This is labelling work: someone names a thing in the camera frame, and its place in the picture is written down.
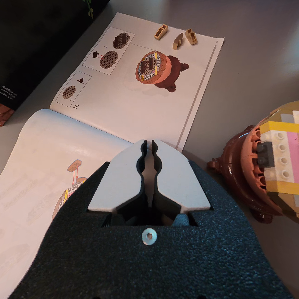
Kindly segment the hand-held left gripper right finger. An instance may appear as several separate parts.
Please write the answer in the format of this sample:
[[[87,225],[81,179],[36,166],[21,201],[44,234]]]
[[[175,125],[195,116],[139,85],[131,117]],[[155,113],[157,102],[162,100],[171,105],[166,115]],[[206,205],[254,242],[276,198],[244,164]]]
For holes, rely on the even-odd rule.
[[[152,206],[165,215],[209,210],[211,205],[188,159],[162,142],[152,140],[156,170]]]

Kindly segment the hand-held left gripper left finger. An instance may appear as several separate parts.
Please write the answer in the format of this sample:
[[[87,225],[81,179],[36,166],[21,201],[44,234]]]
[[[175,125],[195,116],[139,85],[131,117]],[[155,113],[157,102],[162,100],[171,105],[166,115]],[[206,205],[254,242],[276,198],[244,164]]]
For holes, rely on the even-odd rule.
[[[129,204],[144,191],[144,158],[147,141],[139,140],[111,162],[88,206],[89,211],[112,212]]]

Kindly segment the brick pot model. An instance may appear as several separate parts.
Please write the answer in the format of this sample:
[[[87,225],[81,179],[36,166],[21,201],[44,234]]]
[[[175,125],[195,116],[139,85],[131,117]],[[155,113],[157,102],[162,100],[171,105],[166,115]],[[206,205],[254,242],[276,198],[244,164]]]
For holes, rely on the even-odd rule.
[[[229,140],[207,168],[222,174],[254,218],[299,222],[299,101],[287,103]]]

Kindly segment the small tan slope brick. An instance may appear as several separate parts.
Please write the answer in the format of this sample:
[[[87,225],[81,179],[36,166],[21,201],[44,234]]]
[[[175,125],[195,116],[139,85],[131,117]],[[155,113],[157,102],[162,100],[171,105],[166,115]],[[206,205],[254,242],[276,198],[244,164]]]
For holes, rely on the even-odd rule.
[[[172,49],[173,50],[177,50],[180,45],[181,45],[181,42],[182,42],[182,39],[183,39],[183,33],[180,33],[174,40],[173,42],[173,46],[172,46]]]
[[[193,32],[191,28],[186,30],[185,36],[191,45],[195,45],[198,43],[196,34]]]
[[[167,32],[168,32],[168,25],[163,24],[162,26],[159,27],[159,29],[155,33],[154,38],[160,40]]]

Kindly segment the white instruction booklet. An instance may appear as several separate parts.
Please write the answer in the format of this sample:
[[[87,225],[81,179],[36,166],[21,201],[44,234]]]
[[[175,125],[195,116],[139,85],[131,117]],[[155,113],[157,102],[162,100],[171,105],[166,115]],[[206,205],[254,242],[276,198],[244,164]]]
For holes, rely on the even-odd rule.
[[[50,109],[24,124],[1,174],[1,298],[35,258],[61,206],[130,143],[160,139],[182,152],[224,42],[117,13]],[[183,33],[180,47],[175,38]]]

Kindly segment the black flower print box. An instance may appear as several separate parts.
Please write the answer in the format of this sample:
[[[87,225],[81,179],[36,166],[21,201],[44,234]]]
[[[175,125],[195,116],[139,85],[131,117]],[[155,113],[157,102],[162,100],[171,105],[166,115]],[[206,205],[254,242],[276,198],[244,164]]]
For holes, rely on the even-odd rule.
[[[0,126],[20,107],[108,2],[0,1]]]

